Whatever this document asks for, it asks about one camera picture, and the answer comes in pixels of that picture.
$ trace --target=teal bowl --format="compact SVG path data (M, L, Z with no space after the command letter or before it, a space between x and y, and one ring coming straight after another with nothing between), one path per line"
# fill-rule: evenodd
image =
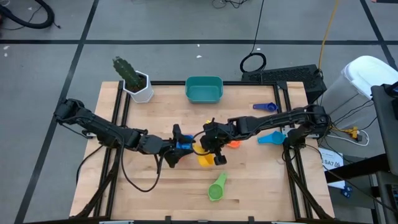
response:
M218 103L223 96L223 80L220 77L189 77L185 82L185 94L191 103Z

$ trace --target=white pot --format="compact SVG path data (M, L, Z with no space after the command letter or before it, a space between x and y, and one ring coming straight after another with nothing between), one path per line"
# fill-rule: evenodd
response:
M123 90L126 91L126 93L130 94L132 99L136 103L148 103L149 100L154 96L154 90L152 89L152 85L150 84L149 76L138 71L136 71L136 73L142 77L146 77L146 87L136 93L133 93L126 89L126 82L123 80Z

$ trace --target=green cup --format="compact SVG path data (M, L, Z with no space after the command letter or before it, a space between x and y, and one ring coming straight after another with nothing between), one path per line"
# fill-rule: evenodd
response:
M210 185L207 194L209 195L209 199L214 202L217 201L221 198L223 198L224 195L224 184L226 181L226 173L223 172L220 174L216 182Z

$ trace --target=potted plant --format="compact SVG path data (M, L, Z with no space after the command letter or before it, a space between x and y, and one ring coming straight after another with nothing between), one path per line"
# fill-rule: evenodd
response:
M126 60L120 57L113 59L113 67L123 78L123 90L129 93L136 103L148 103L154 95L148 75L135 71Z

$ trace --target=blue object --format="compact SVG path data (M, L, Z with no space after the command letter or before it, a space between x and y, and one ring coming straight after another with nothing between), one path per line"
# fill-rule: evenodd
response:
M347 192L346 190L341 190L341 194L342 195L344 195L344 197L346 197L346 198L350 198L351 197L351 194L349 193L349 192Z
M275 103L256 103L253 105L253 109L274 112L278 109L278 106Z
M191 134L187 134L187 135L184 135L184 136L188 137L190 139L193 139L193 135L191 135ZM177 142L176 148L177 149L191 149L191 144L190 143L181 144L181 143Z
M347 192L352 192L352 191L353 191L353 188L352 188L352 187L344 186L344 190L346 190Z
M185 94L191 103L218 103L223 96L223 80L220 77L189 77L185 82Z
M285 135L278 131L274 131L272 134L257 138L257 142L259 144L265 144L265 143L282 144L284 140L285 140Z

